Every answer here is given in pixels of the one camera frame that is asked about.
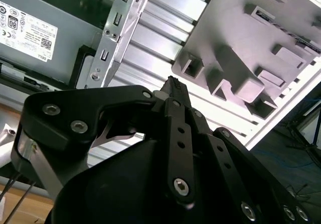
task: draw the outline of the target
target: metal rod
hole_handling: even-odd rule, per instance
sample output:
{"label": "metal rod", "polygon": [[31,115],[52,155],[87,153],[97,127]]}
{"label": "metal rod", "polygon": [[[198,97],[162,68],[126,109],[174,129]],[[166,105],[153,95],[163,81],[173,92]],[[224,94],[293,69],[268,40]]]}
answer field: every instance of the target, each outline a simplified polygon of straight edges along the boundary
{"label": "metal rod", "polygon": [[320,126],[321,126],[321,108],[320,108],[319,117],[318,117],[316,128],[315,128],[315,133],[314,133],[314,138],[313,138],[313,143],[312,143],[313,145],[317,144],[317,138],[319,136]]}

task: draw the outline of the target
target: bolt head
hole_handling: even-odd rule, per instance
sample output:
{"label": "bolt head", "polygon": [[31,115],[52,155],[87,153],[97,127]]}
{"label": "bolt head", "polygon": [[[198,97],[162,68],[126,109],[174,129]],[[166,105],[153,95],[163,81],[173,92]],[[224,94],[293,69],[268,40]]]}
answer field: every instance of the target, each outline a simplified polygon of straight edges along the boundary
{"label": "bolt head", "polygon": [[199,111],[197,111],[197,110],[194,111],[194,113],[196,114],[197,117],[200,117],[200,118],[201,118],[201,117],[203,116],[203,115],[201,114],[201,112],[199,112]]}
{"label": "bolt head", "polygon": [[181,104],[179,102],[177,102],[176,100],[173,101],[173,104],[175,104],[177,107],[181,106]]}
{"label": "bolt head", "polygon": [[190,191],[187,183],[179,178],[174,180],[174,188],[178,192],[178,194],[182,196],[187,196]]}
{"label": "bolt head", "polygon": [[309,218],[307,217],[307,215],[305,214],[305,212],[300,208],[300,207],[296,207],[296,211],[299,214],[299,216],[301,216],[301,218],[305,221],[309,221]]}
{"label": "bolt head", "polygon": [[70,127],[71,127],[72,131],[74,131],[78,134],[83,134],[83,133],[87,132],[87,130],[88,130],[87,124],[81,120],[73,121],[71,123]]}
{"label": "bolt head", "polygon": [[223,135],[225,135],[227,138],[231,137],[230,133],[227,132],[226,130],[222,131]]}
{"label": "bolt head", "polygon": [[255,213],[253,211],[253,209],[249,206],[249,204],[242,202],[241,203],[241,208],[242,211],[244,213],[244,215],[246,215],[246,217],[250,220],[250,221],[255,221],[256,217],[255,217]]}
{"label": "bolt head", "polygon": [[147,98],[151,98],[151,94],[149,92],[142,92],[142,94]]}
{"label": "bolt head", "polygon": [[293,212],[287,207],[284,206],[283,210],[285,212],[285,214],[291,219],[291,220],[295,220],[295,215],[293,214]]}
{"label": "bolt head", "polygon": [[50,116],[55,116],[60,113],[60,108],[55,104],[46,104],[42,107],[42,111]]}

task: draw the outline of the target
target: label sticker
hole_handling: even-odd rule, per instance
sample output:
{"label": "label sticker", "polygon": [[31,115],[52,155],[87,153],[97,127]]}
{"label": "label sticker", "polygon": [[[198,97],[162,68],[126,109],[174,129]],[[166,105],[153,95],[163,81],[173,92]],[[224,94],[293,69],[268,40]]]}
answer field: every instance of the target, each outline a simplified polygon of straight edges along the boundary
{"label": "label sticker", "polygon": [[0,2],[0,43],[47,62],[58,28]]}

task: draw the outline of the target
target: barcode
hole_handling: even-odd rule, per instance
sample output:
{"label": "barcode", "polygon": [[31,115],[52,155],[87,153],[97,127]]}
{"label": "barcode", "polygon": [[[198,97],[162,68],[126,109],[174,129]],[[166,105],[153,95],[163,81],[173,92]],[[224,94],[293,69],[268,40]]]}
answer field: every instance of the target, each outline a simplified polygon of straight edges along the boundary
{"label": "barcode", "polygon": [[44,48],[46,48],[47,50],[50,51],[51,50],[51,45],[52,45],[51,41],[49,41],[49,40],[47,40],[45,38],[41,39],[41,47],[44,47]]}

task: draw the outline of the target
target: wire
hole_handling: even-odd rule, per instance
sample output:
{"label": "wire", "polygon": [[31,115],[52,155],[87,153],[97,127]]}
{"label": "wire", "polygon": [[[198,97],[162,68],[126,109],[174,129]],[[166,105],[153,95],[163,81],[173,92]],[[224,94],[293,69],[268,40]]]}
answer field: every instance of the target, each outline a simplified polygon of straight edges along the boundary
{"label": "wire", "polygon": [[312,192],[312,193],[309,193],[309,194],[298,195],[298,197],[301,197],[301,196],[308,196],[308,195],[315,195],[315,194],[319,194],[319,193],[321,193],[321,191]]}
{"label": "wire", "polygon": [[10,188],[13,186],[15,181],[21,176],[20,173],[16,172],[15,174],[13,174],[13,176],[8,180],[8,182],[6,183],[6,186],[4,187],[2,193],[0,194],[0,202],[2,201],[2,198],[8,192],[8,190],[10,190]]}
{"label": "wire", "polygon": [[19,208],[19,206],[21,205],[21,203],[23,202],[23,200],[26,198],[26,196],[28,195],[28,193],[31,191],[32,187],[35,185],[36,183],[33,182],[28,190],[24,193],[24,195],[20,198],[20,200],[18,201],[17,205],[14,207],[14,209],[11,211],[11,213],[9,214],[9,216],[7,217],[7,219],[5,220],[4,224],[8,224],[11,220],[11,218],[14,216],[14,214],[16,213],[17,209]]}
{"label": "wire", "polygon": [[301,191],[303,191],[303,189],[305,189],[307,187],[307,184],[304,184],[296,193],[295,193],[295,199],[296,199],[296,197],[297,197],[297,195],[301,192]]}

